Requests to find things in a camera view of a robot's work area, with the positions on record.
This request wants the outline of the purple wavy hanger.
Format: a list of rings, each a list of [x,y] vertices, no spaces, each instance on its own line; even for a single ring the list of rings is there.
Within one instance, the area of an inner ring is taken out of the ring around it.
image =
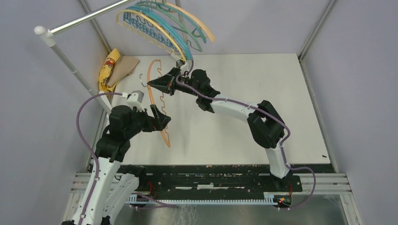
[[[181,48],[185,48],[186,44],[185,44],[184,40],[182,39],[182,37],[177,33],[177,31],[166,20],[164,20],[163,18],[161,18],[161,20],[163,23],[163,27],[172,36],[172,38],[177,41],[177,43],[179,44],[179,46]]]

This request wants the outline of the green wavy hanger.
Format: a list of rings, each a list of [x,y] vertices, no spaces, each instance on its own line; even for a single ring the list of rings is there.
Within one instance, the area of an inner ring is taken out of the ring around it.
[[[212,32],[201,20],[184,9],[180,0],[145,0],[135,5],[162,15],[176,32],[181,33],[185,45],[191,50],[203,52],[203,45],[214,39]]]

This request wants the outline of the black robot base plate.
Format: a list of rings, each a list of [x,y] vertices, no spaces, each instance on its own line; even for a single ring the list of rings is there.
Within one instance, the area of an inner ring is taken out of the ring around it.
[[[264,193],[302,192],[300,177],[282,179],[268,165],[141,165],[137,192],[156,200],[260,200]]]

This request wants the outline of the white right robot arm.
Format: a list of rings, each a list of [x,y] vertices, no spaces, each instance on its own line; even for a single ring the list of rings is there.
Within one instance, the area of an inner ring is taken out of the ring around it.
[[[171,96],[176,91],[196,96],[196,104],[201,110],[227,115],[247,123],[254,141],[266,151],[270,173],[279,179],[289,173],[290,165],[282,151],[282,140],[287,128],[269,101],[263,100],[253,105],[223,96],[211,86],[206,71],[202,69],[195,69],[188,74],[174,67],[147,84]]]

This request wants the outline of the beige plastic hanger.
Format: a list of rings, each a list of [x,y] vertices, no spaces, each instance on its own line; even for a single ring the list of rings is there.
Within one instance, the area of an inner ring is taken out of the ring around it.
[[[210,40],[211,42],[215,42],[216,38],[213,32],[194,14],[187,11],[182,7],[182,3],[180,0],[174,0],[173,3],[170,3],[168,0],[154,0],[155,4],[160,4],[161,7],[165,8],[165,6],[171,7],[171,12],[178,14],[178,21],[182,25],[186,25],[185,22],[193,22],[193,25],[197,25],[197,31],[202,31],[203,36]]]

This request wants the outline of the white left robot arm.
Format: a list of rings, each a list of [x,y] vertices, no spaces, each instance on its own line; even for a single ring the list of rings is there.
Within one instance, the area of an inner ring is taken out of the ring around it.
[[[109,125],[96,144],[94,167],[78,209],[64,225],[112,225],[129,196],[139,187],[144,168],[130,165],[122,172],[117,187],[111,185],[117,174],[131,139],[141,132],[156,132],[166,128],[171,118],[156,105],[147,110],[119,105],[112,109]]]

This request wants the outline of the teal plastic hanger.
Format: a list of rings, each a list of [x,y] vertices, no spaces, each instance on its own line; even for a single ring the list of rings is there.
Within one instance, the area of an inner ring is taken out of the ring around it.
[[[145,0],[135,4],[160,12],[170,20],[176,19],[174,29],[181,32],[184,38],[189,38],[191,42],[202,40],[205,44],[208,41],[214,42],[213,32],[196,16],[183,9],[178,1],[170,3],[166,0]]]

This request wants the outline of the orange wavy hanger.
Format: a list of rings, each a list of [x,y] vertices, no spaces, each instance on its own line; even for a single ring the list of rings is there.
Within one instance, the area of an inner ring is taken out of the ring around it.
[[[146,81],[147,82],[151,80],[151,71],[152,71],[153,68],[156,68],[156,71],[157,71],[157,73],[159,74],[159,77],[160,77],[161,76],[161,70],[162,70],[162,64],[161,64],[161,60],[160,59],[155,59],[155,60],[153,60],[150,63],[150,65],[149,65],[149,67],[147,69],[147,73],[146,73]],[[143,87],[147,88],[150,102],[151,102],[152,105],[154,105],[155,104],[155,100],[154,100],[154,96],[153,96],[153,92],[152,92],[151,86],[144,85],[142,83],[142,79],[141,78],[140,78],[140,82],[141,82]],[[164,101],[164,94],[163,93],[161,93],[161,95],[160,95],[160,101],[162,102],[160,110],[161,110],[161,112],[163,114],[167,115],[167,112],[165,110],[166,109],[166,104],[165,104],[165,101]],[[167,145],[167,147],[170,148],[171,144],[170,144],[170,137],[169,137],[169,133],[168,133],[168,127],[166,127],[164,130],[161,131],[161,135],[162,135],[162,138],[163,138],[165,144]]]

